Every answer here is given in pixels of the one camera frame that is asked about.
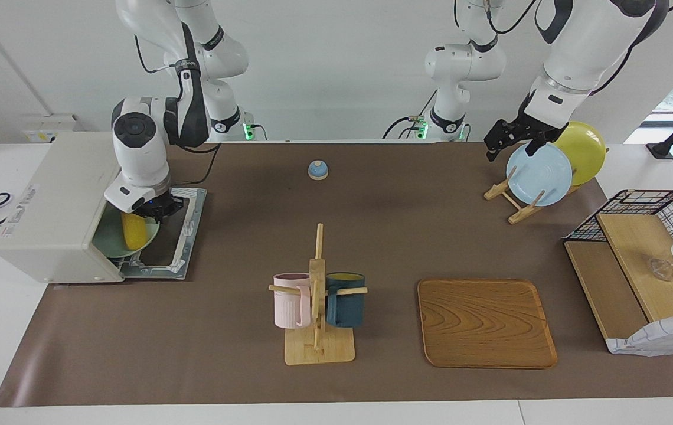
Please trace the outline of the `wooden plate rack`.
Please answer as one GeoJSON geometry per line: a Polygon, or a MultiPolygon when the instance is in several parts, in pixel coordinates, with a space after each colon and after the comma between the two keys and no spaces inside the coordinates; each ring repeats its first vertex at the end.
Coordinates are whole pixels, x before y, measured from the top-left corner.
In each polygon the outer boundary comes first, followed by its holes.
{"type": "Polygon", "coordinates": [[[517,225],[580,188],[580,185],[571,186],[566,168],[552,170],[548,167],[510,166],[504,180],[491,185],[483,197],[486,201],[502,197],[509,202],[515,211],[507,221],[510,225],[517,225]]]}

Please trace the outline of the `light blue plate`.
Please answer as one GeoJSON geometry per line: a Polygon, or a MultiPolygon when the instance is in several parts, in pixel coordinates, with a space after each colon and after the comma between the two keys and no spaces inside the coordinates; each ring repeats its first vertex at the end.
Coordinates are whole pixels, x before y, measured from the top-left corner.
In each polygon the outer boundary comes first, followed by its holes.
{"type": "Polygon", "coordinates": [[[505,175],[515,171],[509,179],[509,190],[526,204],[537,201],[537,207],[561,201],[568,193],[573,178],[566,154],[548,145],[528,156],[526,148],[525,145],[519,147],[509,157],[505,175]]]}

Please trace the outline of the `yellow corn cob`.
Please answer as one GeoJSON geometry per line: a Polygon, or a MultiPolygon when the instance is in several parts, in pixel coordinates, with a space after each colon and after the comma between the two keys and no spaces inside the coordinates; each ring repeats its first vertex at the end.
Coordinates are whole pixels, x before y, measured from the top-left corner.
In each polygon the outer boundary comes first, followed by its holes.
{"type": "Polygon", "coordinates": [[[142,249],[149,240],[145,218],[132,213],[120,213],[123,239],[130,251],[142,249]]]}

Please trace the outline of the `brown table mat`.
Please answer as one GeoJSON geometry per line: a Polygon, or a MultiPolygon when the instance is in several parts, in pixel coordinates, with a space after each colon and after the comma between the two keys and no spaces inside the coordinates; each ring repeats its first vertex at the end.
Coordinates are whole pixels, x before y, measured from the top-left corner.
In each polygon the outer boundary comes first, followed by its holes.
{"type": "Polygon", "coordinates": [[[226,145],[182,282],[49,287],[0,406],[345,403],[673,397],[673,355],[606,349],[563,236],[606,202],[591,182],[520,225],[483,194],[504,176],[481,143],[226,145]],[[314,181],[312,161],[329,175],[314,181]],[[272,277],[303,272],[325,224],[328,271],[367,278],[356,358],[289,367],[272,277]],[[426,361],[423,278],[515,278],[541,296],[558,361],[544,370],[426,361]]]}

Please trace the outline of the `small clear glass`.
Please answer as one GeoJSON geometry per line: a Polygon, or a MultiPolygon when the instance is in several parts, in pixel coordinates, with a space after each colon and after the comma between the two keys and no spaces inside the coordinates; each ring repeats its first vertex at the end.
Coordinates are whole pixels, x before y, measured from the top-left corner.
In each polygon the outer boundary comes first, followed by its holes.
{"type": "Polygon", "coordinates": [[[671,282],[673,280],[673,261],[661,258],[650,258],[648,261],[649,271],[658,280],[671,282]]]}

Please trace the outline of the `wooden mug tree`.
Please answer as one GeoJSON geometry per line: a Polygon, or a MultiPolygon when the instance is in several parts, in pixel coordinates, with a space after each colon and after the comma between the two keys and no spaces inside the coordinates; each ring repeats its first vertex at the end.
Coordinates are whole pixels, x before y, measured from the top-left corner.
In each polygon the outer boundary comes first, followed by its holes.
{"type": "Polygon", "coordinates": [[[328,325],[326,321],[326,266],[322,258],[324,225],[318,223],[316,231],[315,255],[309,261],[308,290],[302,287],[285,287],[273,283],[268,289],[273,293],[299,296],[310,302],[311,322],[308,326],[285,330],[285,364],[318,365],[348,362],[355,359],[354,334],[351,328],[328,325]]]}

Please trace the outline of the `wooden serving tray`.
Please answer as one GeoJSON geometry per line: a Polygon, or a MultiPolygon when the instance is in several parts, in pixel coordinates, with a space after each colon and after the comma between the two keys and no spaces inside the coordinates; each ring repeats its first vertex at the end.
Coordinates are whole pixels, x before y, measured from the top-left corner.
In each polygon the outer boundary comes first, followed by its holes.
{"type": "Polygon", "coordinates": [[[529,280],[424,278],[417,300],[423,352],[436,368],[543,370],[558,361],[529,280]]]}

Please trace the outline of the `white wall socket box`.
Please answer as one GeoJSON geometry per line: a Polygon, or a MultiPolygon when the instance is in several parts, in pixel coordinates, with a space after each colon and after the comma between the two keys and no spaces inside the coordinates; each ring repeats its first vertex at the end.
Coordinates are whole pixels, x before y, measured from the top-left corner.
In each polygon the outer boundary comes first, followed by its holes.
{"type": "Polygon", "coordinates": [[[21,116],[21,124],[22,134],[29,143],[51,143],[61,133],[83,130],[74,114],[24,114],[21,116]]]}

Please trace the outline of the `yellow plate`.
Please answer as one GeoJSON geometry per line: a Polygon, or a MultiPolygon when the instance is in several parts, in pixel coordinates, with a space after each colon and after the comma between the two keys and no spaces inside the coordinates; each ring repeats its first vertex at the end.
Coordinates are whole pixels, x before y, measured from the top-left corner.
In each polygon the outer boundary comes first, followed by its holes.
{"type": "Polygon", "coordinates": [[[608,152],[603,135],[587,123],[571,121],[553,143],[570,161],[571,186],[584,185],[602,169],[608,152]]]}

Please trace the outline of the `wooden box shelf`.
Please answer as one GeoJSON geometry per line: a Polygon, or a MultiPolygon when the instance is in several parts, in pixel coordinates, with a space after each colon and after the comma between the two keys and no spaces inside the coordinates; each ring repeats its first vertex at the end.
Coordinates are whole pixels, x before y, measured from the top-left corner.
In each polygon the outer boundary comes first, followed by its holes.
{"type": "Polygon", "coordinates": [[[606,345],[612,354],[646,357],[673,354],[673,317],[642,326],[628,338],[608,338],[606,345]]]}

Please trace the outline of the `pink mug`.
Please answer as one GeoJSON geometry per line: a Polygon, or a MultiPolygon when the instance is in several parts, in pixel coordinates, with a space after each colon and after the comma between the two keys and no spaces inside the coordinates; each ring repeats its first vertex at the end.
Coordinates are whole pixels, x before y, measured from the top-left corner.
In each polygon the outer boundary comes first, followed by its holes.
{"type": "Polygon", "coordinates": [[[311,289],[308,273],[280,273],[273,285],[297,290],[297,293],[274,292],[274,322],[278,328],[307,328],[312,323],[311,289]]]}

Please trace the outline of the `glass oven door with handle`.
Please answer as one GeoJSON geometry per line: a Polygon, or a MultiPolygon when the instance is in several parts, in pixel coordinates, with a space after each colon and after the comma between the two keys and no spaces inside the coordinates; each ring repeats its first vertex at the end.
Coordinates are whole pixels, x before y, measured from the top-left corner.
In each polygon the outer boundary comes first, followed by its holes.
{"type": "Polygon", "coordinates": [[[121,259],[113,259],[127,279],[183,280],[201,224],[207,190],[175,187],[170,193],[182,201],[182,209],[164,218],[155,238],[144,249],[121,259]]]}

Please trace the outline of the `pale green plate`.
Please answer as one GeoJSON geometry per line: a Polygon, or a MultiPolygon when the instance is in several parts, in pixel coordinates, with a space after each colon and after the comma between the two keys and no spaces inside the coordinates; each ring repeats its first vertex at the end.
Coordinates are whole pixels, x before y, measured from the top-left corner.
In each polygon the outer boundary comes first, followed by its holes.
{"type": "MultiPolygon", "coordinates": [[[[131,256],[140,251],[130,251],[125,245],[120,219],[121,212],[123,211],[118,210],[118,208],[114,207],[112,204],[106,204],[102,218],[93,237],[94,246],[110,259],[131,256]]],[[[148,218],[145,218],[145,221],[149,240],[142,249],[147,247],[150,242],[153,242],[159,230],[159,225],[150,223],[148,218]]]]}

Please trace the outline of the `white toaster oven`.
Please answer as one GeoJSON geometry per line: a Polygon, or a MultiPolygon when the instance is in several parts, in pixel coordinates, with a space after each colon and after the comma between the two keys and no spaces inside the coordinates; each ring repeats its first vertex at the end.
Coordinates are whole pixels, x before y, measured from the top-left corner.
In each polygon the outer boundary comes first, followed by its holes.
{"type": "Polygon", "coordinates": [[[126,280],[93,244],[119,172],[110,133],[59,135],[0,228],[0,257],[45,285],[126,280]]]}

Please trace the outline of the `dark blue mug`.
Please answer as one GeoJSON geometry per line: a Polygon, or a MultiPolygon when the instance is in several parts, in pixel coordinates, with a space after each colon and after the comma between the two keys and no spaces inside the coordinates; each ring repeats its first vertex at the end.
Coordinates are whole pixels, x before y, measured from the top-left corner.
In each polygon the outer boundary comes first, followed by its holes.
{"type": "Polygon", "coordinates": [[[363,274],[334,272],[326,275],[326,322],[337,328],[356,328],[364,321],[364,294],[337,295],[339,289],[365,287],[363,274]]]}

